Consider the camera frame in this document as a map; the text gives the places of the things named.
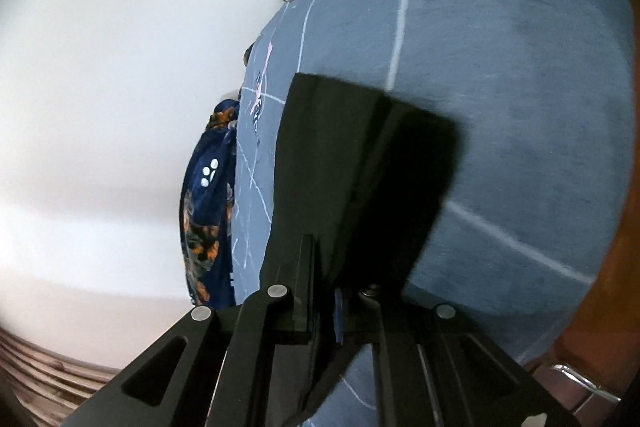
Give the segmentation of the black pants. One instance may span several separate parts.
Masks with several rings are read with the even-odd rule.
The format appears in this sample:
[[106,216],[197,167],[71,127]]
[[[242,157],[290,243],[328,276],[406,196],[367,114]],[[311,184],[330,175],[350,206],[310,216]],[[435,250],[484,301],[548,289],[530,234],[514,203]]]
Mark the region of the black pants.
[[363,291],[404,289],[454,177],[449,119],[381,90],[298,74],[274,153],[262,287],[293,286],[305,236],[318,253],[312,334],[274,354],[266,422],[296,426],[319,410],[370,337]]

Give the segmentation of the beige floral curtain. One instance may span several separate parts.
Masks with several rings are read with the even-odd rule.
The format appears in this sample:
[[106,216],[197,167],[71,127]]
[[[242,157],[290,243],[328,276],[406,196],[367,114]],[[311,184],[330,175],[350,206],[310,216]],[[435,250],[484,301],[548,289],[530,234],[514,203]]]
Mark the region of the beige floral curtain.
[[1,376],[37,426],[61,426],[118,369],[76,361],[1,329]]

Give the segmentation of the navy dog print blanket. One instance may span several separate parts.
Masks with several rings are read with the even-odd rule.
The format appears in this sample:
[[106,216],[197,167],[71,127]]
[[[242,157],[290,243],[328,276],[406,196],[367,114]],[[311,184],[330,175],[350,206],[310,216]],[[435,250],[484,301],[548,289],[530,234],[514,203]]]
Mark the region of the navy dog print blanket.
[[235,305],[232,285],[232,211],[236,124],[240,102],[214,108],[183,177],[180,244],[192,303],[222,310]]

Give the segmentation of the blue grid bed sheet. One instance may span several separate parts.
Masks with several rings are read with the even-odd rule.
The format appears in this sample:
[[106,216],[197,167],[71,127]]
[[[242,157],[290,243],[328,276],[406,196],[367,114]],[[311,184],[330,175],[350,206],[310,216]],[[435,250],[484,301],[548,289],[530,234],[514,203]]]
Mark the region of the blue grid bed sheet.
[[631,167],[628,0],[291,0],[241,93],[235,295],[259,283],[283,102],[335,74],[454,118],[462,170],[409,291],[451,299],[527,362],[577,310],[614,239]]

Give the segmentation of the brown wooden bed frame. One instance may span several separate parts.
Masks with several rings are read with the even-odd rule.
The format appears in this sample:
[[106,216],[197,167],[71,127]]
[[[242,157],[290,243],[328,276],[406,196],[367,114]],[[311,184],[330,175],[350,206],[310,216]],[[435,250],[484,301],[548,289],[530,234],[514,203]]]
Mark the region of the brown wooden bed frame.
[[567,329],[526,364],[583,426],[600,426],[615,404],[594,395],[561,367],[621,397],[639,373],[639,219],[625,217],[596,283]]

